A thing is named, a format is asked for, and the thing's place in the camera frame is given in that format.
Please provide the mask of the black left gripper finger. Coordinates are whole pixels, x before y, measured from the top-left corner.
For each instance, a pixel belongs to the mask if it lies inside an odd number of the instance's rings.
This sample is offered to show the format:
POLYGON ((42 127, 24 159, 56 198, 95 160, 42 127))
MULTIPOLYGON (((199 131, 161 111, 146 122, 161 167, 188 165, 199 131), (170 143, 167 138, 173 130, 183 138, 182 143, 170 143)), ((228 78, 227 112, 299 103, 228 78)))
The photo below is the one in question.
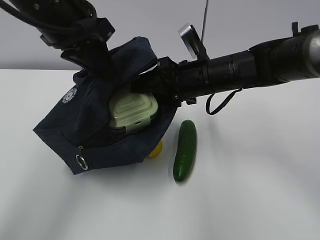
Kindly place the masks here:
POLYGON ((106 82, 117 75, 115 64, 105 41, 80 41, 74 45, 75 63, 106 82))

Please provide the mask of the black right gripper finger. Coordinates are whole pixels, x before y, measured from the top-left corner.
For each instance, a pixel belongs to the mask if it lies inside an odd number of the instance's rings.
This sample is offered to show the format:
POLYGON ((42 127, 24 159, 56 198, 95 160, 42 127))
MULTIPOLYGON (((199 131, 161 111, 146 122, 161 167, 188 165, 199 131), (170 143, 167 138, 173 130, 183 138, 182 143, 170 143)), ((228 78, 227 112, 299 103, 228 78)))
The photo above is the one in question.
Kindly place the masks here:
POLYGON ((175 95, 175 69, 156 67, 139 75, 131 85, 134 93, 152 93, 165 98, 175 95))

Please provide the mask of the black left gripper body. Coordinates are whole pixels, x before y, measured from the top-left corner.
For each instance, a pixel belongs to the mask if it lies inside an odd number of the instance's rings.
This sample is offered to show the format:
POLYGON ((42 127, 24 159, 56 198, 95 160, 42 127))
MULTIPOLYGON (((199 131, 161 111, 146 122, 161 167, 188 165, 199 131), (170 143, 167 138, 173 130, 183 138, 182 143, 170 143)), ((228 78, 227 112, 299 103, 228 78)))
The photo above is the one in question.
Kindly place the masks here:
POLYGON ((115 28, 105 17, 87 18, 76 21, 80 27, 75 33, 49 33, 41 31, 40 39, 49 47, 62 50, 61 58, 75 63, 75 44, 81 41, 107 42, 115 33, 115 28))

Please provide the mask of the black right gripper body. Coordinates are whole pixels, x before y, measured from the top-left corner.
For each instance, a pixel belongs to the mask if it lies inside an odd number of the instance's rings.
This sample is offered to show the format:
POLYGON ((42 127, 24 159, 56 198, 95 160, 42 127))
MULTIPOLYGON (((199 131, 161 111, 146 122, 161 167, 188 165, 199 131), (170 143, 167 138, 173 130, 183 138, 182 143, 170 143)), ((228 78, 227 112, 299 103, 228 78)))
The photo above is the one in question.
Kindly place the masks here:
POLYGON ((187 105, 195 105, 197 103, 196 97, 183 97, 177 69, 178 64, 167 56, 157 60, 156 76, 159 77, 159 83, 156 87, 156 95, 163 102, 176 107, 181 107, 182 102, 186 102, 187 105))

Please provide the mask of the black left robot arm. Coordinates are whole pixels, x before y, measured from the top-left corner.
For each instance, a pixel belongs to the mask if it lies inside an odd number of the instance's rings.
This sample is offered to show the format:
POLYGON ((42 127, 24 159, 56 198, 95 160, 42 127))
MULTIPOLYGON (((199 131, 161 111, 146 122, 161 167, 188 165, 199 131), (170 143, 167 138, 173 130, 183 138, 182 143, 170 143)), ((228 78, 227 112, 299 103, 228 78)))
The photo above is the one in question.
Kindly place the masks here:
POLYGON ((107 41, 115 28, 106 17, 98 17, 88 0, 9 0, 2 10, 33 26, 60 57, 103 79, 116 75, 107 41))

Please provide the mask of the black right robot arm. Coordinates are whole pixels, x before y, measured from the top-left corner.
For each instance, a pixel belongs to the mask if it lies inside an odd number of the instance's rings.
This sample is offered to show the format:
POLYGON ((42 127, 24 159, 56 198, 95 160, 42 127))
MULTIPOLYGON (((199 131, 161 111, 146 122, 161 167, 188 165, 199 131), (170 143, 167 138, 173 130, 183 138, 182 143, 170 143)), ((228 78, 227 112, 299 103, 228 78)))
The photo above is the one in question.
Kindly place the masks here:
POLYGON ((320 76, 320 27, 291 24, 292 35, 269 40, 247 50, 209 58, 204 45, 193 41, 196 60, 175 63, 168 57, 141 74, 135 93, 151 93, 160 101, 193 105, 198 97, 237 93, 320 76))

